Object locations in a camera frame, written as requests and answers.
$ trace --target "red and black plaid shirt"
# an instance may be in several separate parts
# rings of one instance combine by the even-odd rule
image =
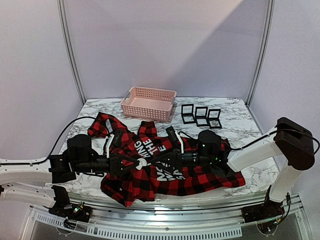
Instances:
[[[173,149],[168,137],[157,136],[153,121],[142,121],[135,134],[116,117],[102,112],[98,113],[96,120],[88,129],[88,135],[105,138],[116,129],[123,132],[121,147],[113,148],[110,153],[118,153],[134,159],[144,158],[148,162],[163,151]],[[186,151],[197,149],[196,140],[186,137],[182,137],[182,140]],[[228,140],[222,141],[221,150],[224,151],[224,143],[227,142]],[[105,194],[125,207],[129,207],[136,199],[154,201],[155,194],[186,196],[220,187],[235,188],[244,184],[245,179],[241,172],[237,172],[235,176],[217,177],[208,172],[207,167],[197,166],[183,167],[182,172],[176,170],[170,174],[150,165],[141,170],[134,168],[121,178],[110,177],[108,173],[101,181],[100,187]]]

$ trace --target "pink basket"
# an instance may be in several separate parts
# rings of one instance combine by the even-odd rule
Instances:
[[[176,95],[176,91],[133,86],[121,107],[127,116],[167,122]]]

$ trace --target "marble table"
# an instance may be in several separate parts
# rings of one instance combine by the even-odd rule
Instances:
[[[120,106],[121,99],[90,99],[83,106],[78,117],[95,117],[98,112],[111,114],[122,121],[130,131],[137,132],[143,119],[124,116]],[[192,103],[196,107],[208,106],[209,109],[221,109],[220,122],[221,129],[213,129],[216,134],[223,138],[228,138],[233,148],[241,147],[257,137],[261,133],[254,122],[245,103],[240,98],[212,98],[212,97],[177,97],[175,99],[174,113],[171,113],[171,122],[155,122],[158,136],[166,136],[166,128],[173,126],[176,131],[184,131],[197,138],[198,133],[209,127],[197,127],[196,124],[183,124],[181,118],[181,104]],[[77,134],[87,134],[87,129],[92,124],[92,119],[81,119],[73,124],[67,138]],[[94,138],[92,148],[99,154],[103,153],[105,139]],[[60,153],[67,148],[66,142],[63,144]],[[213,203],[216,200],[229,201],[235,197],[258,194],[268,189],[278,174],[279,169],[273,158],[266,159],[242,170],[246,184],[236,188],[218,188],[212,191],[199,193],[190,196],[170,196],[158,194],[155,198],[157,205],[188,205]],[[114,204],[116,201],[105,195],[100,190],[100,177],[87,176],[80,174],[76,180],[61,184],[69,192],[69,196],[75,198],[93,199],[104,204]],[[155,202],[142,202],[137,200],[132,207],[138,207],[145,204],[154,204]]]

